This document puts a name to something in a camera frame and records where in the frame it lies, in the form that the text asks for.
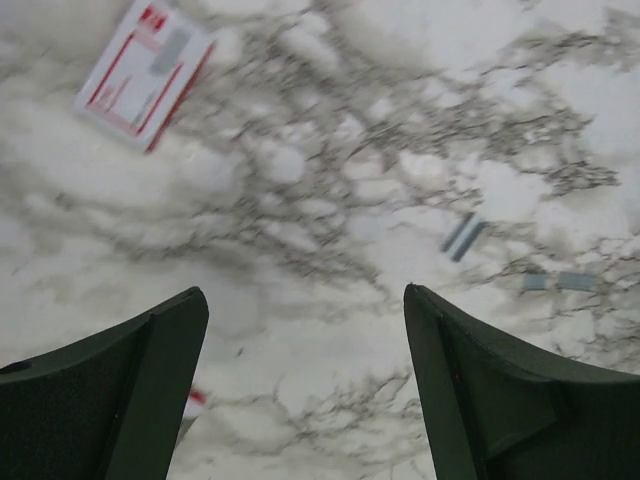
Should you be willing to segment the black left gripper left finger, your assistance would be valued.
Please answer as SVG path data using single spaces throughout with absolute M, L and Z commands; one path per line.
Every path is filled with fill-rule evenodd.
M 1 370 L 4 479 L 164 479 L 208 324 L 191 287 Z

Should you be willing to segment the staple box tray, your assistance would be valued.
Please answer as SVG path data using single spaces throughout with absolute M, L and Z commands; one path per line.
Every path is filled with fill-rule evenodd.
M 204 412 L 206 401 L 207 397 L 204 392 L 196 388 L 191 388 L 183 412 L 183 419 L 181 423 L 182 434 L 185 434 L 191 428 L 195 420 Z

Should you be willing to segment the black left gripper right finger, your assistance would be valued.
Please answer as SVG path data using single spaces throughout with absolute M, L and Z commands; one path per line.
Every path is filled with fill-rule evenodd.
M 404 317 L 439 479 L 638 477 L 636 375 L 538 348 L 420 285 Z

